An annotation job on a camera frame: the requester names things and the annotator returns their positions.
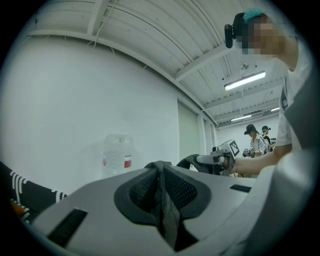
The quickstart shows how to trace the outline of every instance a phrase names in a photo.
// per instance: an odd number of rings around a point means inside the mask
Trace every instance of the cloth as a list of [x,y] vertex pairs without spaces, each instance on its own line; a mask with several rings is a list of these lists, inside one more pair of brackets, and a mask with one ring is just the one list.
[[27,180],[0,161],[0,180],[7,197],[24,208],[22,219],[32,223],[36,216],[67,195]]
[[148,163],[145,168],[156,168],[159,175],[158,189],[154,195],[152,215],[156,218],[156,225],[164,240],[174,248],[177,242],[180,226],[180,212],[166,191],[164,167],[171,166],[171,162],[156,161]]
[[273,149],[271,148],[271,140],[270,140],[269,136],[268,135],[262,135],[262,137],[269,142],[270,152],[272,152]]
[[300,149],[297,136],[285,117],[285,111],[294,102],[294,97],[308,79],[313,66],[312,56],[302,40],[298,40],[298,61],[294,71],[288,70],[284,81],[280,102],[278,135],[275,146],[292,144],[292,151]]
[[10,204],[13,208],[14,213],[18,216],[21,217],[25,213],[25,209],[23,209],[21,206],[15,204],[14,202],[10,201]]
[[264,12],[260,10],[259,8],[253,7],[249,8],[248,10],[245,11],[243,15],[243,20],[247,22],[248,20],[254,18],[254,17],[259,17],[261,14]]
[[260,134],[257,134],[255,140],[254,138],[251,138],[250,147],[252,147],[254,151],[260,151],[261,153],[261,155],[255,155],[254,157],[261,157],[266,150],[264,138],[262,138]]

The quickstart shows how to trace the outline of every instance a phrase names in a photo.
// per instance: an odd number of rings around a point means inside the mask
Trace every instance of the white wall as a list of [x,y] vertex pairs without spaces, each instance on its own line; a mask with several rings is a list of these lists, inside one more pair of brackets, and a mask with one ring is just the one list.
[[277,138],[278,135],[278,119],[279,116],[273,116],[266,119],[261,119],[253,122],[246,122],[244,124],[231,126],[227,128],[217,129],[215,139],[218,140],[217,145],[221,145],[222,143],[234,139],[241,154],[238,154],[238,157],[242,157],[242,152],[250,147],[250,137],[249,135],[244,135],[246,131],[246,127],[248,124],[253,124],[257,131],[262,134],[262,127],[268,126],[271,128],[268,136],[270,138]]
[[86,44],[30,38],[0,83],[0,160],[67,194],[99,179],[110,133],[133,136],[134,169],[157,160],[176,164],[177,98],[188,101],[142,63]]

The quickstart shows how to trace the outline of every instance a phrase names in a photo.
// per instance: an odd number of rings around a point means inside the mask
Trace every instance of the ceiling beam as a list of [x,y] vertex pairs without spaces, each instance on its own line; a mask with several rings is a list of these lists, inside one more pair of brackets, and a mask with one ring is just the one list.
[[[243,91],[243,97],[250,96],[250,95],[253,95],[253,94],[257,94],[257,93],[263,92],[265,90],[269,90],[269,89],[274,88],[274,87],[282,86],[284,84],[284,81],[285,81],[285,79],[282,78],[282,79],[279,79],[277,81],[269,82],[269,83],[266,83],[266,84],[263,84],[263,85],[260,85],[260,86],[245,90],[245,91]],[[206,109],[210,109],[210,108],[216,107],[218,105],[221,105],[221,104],[224,104],[224,103],[230,103],[230,102],[233,102],[233,101],[241,99],[241,98],[242,98],[242,93],[238,92],[238,93],[236,93],[234,95],[231,95],[231,96],[228,96],[228,97],[224,97],[224,98],[218,99],[218,100],[216,100],[214,102],[208,103],[208,104],[204,105],[204,107]]]
[[201,69],[203,66],[207,65],[208,63],[212,62],[215,59],[218,59],[231,51],[234,50],[234,47],[227,48],[226,44],[219,45],[216,48],[213,48],[212,50],[208,51],[204,55],[200,56],[199,58],[196,58],[193,62],[183,67],[181,70],[179,70],[174,75],[174,79],[176,81],[181,81],[186,76],[190,75],[192,72],[197,71],[198,69]]
[[140,53],[122,45],[117,42],[104,39],[104,38],[97,38],[96,36],[81,33],[81,32],[74,32],[74,31],[68,31],[68,30],[56,30],[56,29],[44,29],[44,30],[33,30],[29,31],[29,36],[48,36],[48,35],[56,35],[56,36],[66,36],[66,37],[72,37],[72,38],[78,38],[78,39],[84,39],[88,41],[97,41],[97,43],[112,47],[114,49],[117,49],[120,52],[123,52],[136,60],[144,63],[145,65],[148,65],[150,68],[157,71],[159,74],[164,76],[166,79],[168,79],[171,83],[173,83],[175,86],[177,86],[181,91],[183,91],[187,96],[189,96],[201,109],[201,111],[204,111],[208,117],[216,124],[218,125],[218,122],[215,120],[213,115],[205,109],[205,107],[202,105],[202,103],[188,90],[186,89],[182,84],[180,84],[178,81],[176,81],[171,74],[166,72],[164,69],[162,69],[160,66],[155,64],[153,61],[149,60],[148,58],[144,57]]
[[91,12],[88,29],[86,32],[88,35],[95,36],[97,34],[109,2],[110,0],[95,1],[92,12]]
[[279,115],[279,111],[275,111],[275,112],[265,112],[263,113],[264,115],[263,116],[259,116],[259,117],[255,117],[255,118],[249,118],[249,119],[244,119],[243,121],[240,121],[240,122],[235,122],[235,123],[222,123],[221,125],[217,126],[216,128],[218,130],[220,129],[223,129],[223,128],[227,128],[227,127],[232,127],[232,126],[239,126],[239,125],[243,125],[243,124],[248,124],[248,123],[251,123],[251,122],[254,122],[254,121],[258,121],[258,120],[261,120],[261,119],[266,119],[266,118],[271,118],[271,117],[274,117],[274,116],[277,116]]
[[[266,103],[263,103],[263,104],[260,104],[260,105],[256,105],[256,106],[251,106],[251,107],[248,107],[248,108],[244,108],[242,109],[242,114],[247,114],[247,113],[251,113],[251,112],[254,112],[254,111],[259,111],[259,110],[263,110],[263,109],[273,109],[273,108],[277,108],[279,106],[279,99],[274,99],[274,100],[271,100],[269,102],[266,102]],[[233,117],[236,117],[240,115],[240,110],[237,110],[237,111],[234,111],[234,112],[231,112],[231,113],[226,113],[226,114],[222,114],[222,115],[218,115],[218,116],[215,116],[215,120],[219,121],[219,120],[222,120],[222,119],[228,119],[228,118],[233,118]]]

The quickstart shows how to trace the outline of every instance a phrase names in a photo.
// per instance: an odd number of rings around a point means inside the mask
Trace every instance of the black and white patterned fabric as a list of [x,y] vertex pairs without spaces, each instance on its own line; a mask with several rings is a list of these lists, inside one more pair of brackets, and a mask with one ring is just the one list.
[[0,177],[7,197],[25,208],[23,219],[29,222],[49,206],[58,203],[67,195],[63,192],[33,183],[0,162]]

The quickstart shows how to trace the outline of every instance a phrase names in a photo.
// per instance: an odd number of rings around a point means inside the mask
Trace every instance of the white shirt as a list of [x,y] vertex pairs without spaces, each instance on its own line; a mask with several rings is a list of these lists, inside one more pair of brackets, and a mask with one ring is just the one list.
[[300,149],[297,136],[285,117],[285,110],[294,102],[294,97],[300,91],[310,75],[313,61],[304,43],[298,41],[298,60],[294,71],[288,70],[279,101],[278,136],[275,146],[292,144],[292,150]]
[[251,138],[250,146],[254,149],[254,151],[260,151],[261,155],[255,155],[254,157],[261,157],[265,153],[265,139],[262,138],[260,134],[256,135],[256,138]]

